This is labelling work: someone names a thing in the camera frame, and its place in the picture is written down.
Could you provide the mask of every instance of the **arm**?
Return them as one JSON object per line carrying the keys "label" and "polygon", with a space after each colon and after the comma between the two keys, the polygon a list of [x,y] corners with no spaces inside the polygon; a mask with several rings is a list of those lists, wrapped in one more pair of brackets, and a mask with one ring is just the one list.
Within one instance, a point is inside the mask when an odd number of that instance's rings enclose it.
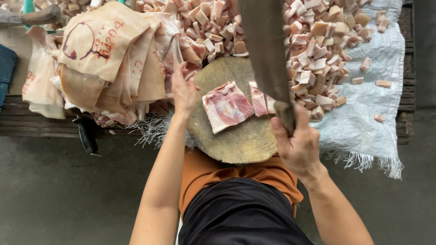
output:
{"label": "arm", "polygon": [[286,167],[295,173],[309,192],[315,222],[327,245],[374,244],[353,206],[330,179],[319,158],[319,132],[309,126],[306,109],[296,106],[294,135],[288,138],[279,118],[271,120],[277,149]]}
{"label": "arm", "polygon": [[142,195],[130,245],[168,244],[174,242],[178,203],[183,172],[185,129],[197,100],[197,87],[186,81],[184,62],[172,77],[175,113],[171,119]]}

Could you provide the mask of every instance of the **person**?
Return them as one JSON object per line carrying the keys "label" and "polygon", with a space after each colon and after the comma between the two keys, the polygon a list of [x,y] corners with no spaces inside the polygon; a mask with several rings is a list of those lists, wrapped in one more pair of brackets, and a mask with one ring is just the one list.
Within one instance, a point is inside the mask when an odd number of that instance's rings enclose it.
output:
{"label": "person", "polygon": [[246,167],[223,168],[201,152],[185,153],[185,129],[197,100],[186,63],[172,77],[175,113],[148,177],[130,245],[171,245],[181,212],[180,245],[311,244],[295,222],[304,184],[325,244],[374,244],[357,212],[330,179],[319,158],[319,133],[296,106],[288,138],[272,118],[279,157]]}

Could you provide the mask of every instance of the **tree stump cutting board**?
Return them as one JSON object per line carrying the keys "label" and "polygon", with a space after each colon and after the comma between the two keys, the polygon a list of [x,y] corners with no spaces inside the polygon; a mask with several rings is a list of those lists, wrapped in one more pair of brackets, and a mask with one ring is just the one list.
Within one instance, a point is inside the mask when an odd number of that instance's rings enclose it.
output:
{"label": "tree stump cutting board", "polygon": [[214,135],[201,98],[227,81],[235,81],[238,88],[251,101],[249,81],[255,80],[248,58],[220,58],[195,76],[201,88],[197,107],[187,129],[194,143],[210,157],[225,163],[257,163],[268,160],[276,152],[270,120],[272,115],[252,115],[244,122],[230,126]]}

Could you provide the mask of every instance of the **black apron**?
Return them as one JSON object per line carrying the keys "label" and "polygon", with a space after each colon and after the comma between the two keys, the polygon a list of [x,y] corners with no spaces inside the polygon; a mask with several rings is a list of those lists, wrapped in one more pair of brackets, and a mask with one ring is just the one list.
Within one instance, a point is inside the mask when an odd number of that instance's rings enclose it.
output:
{"label": "black apron", "polygon": [[179,245],[312,244],[275,187],[232,178],[202,189],[185,211]]}

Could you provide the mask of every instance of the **hand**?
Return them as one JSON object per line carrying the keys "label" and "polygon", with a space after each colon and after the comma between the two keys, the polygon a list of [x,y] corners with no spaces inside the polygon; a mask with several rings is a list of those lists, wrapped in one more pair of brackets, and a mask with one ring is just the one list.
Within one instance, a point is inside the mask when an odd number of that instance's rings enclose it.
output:
{"label": "hand", "polygon": [[193,77],[186,77],[189,70],[186,69],[187,62],[178,65],[171,78],[171,92],[174,94],[175,115],[187,120],[195,109],[197,102],[197,91],[200,89],[195,85]]}
{"label": "hand", "polygon": [[283,122],[274,117],[272,128],[276,135],[276,145],[285,166],[303,182],[304,185],[327,172],[320,162],[320,133],[309,126],[310,116],[303,107],[295,106],[296,128],[288,137]]}

